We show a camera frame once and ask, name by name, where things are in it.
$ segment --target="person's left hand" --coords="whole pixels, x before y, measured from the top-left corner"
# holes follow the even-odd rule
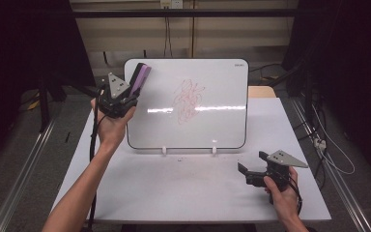
[[[91,101],[92,108],[95,110],[95,100]],[[114,153],[120,143],[123,141],[126,133],[126,124],[134,114],[135,107],[132,107],[123,118],[104,117],[104,114],[98,110],[98,135],[100,139],[100,146],[106,149],[107,152]]]

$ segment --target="metal bar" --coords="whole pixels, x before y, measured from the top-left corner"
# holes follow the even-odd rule
[[[312,132],[312,129],[310,128],[308,123],[306,123],[306,117],[303,115],[304,108],[301,105],[300,101],[291,99],[291,103],[294,106],[294,109],[296,110],[298,116],[300,117],[300,120],[303,123],[306,132],[310,134]],[[317,151],[318,151],[318,156],[322,158],[322,152],[320,150],[317,150]],[[329,153],[327,153],[326,159],[329,159],[330,162],[334,163]],[[338,170],[333,168],[326,161],[324,161],[324,167],[326,168],[326,171],[328,172],[336,188],[336,191],[341,197],[345,208],[347,209],[351,219],[353,220],[357,228],[357,231],[360,231],[360,232],[371,231],[371,225],[369,224],[369,221],[365,213],[361,209],[360,204],[357,202],[357,199],[355,198],[352,191],[349,189],[342,175],[339,173]]]
[[[96,17],[287,17],[287,16],[320,16],[327,14],[322,9],[255,9],[255,10],[74,10],[48,11],[48,10],[21,10],[21,15],[34,17],[48,16],[74,16],[75,18]]]
[[[4,203],[0,208],[0,231],[6,231],[8,227],[12,215],[14,214],[14,210],[16,209],[17,203],[19,202],[20,197],[22,196],[22,193],[29,182],[36,163],[41,156],[44,145],[46,144],[47,139],[52,132],[55,120],[59,116],[61,106],[62,105],[60,103],[56,104],[53,116],[48,126],[46,127],[44,132],[39,134],[37,141],[32,148],[32,151],[30,152],[25,164],[22,167],[22,170],[20,171],[16,181],[14,182],[14,185],[11,188],[11,191],[9,192],[8,196],[6,197]]]

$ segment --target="person's right arm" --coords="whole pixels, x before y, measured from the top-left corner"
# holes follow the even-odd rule
[[[298,173],[293,168],[289,168],[291,179],[298,182]],[[267,185],[266,191],[272,194],[273,207],[276,210],[279,221],[284,225],[285,229],[289,231],[308,231],[305,225],[300,220],[297,212],[298,197],[291,187],[284,191],[279,191],[276,183],[271,177],[264,177],[264,182]]]

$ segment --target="white table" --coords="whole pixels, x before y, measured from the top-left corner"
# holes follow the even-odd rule
[[[88,164],[93,113],[76,148],[54,205]],[[245,145],[234,151],[138,153],[126,140],[112,158],[98,190],[96,220],[118,223],[229,223],[277,220],[263,188],[245,183],[237,162],[264,171],[258,152],[283,150],[306,162],[279,99],[249,99]],[[300,218],[329,220],[309,168],[296,168],[303,198]]]

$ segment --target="human arm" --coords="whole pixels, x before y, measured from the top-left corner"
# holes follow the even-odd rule
[[[298,173],[293,168],[289,168],[291,179],[298,182]],[[308,231],[305,225],[300,220],[297,212],[298,196],[295,191],[288,187],[282,192],[271,177],[264,177],[264,182],[267,185],[266,191],[272,194],[273,207],[276,210],[279,221],[284,225],[287,231]]]
[[[98,128],[100,146],[96,155],[53,209],[43,231],[80,231],[107,165],[125,137],[126,124],[134,110],[132,107],[124,118],[105,117],[101,121]],[[99,111],[98,122],[103,116]]]

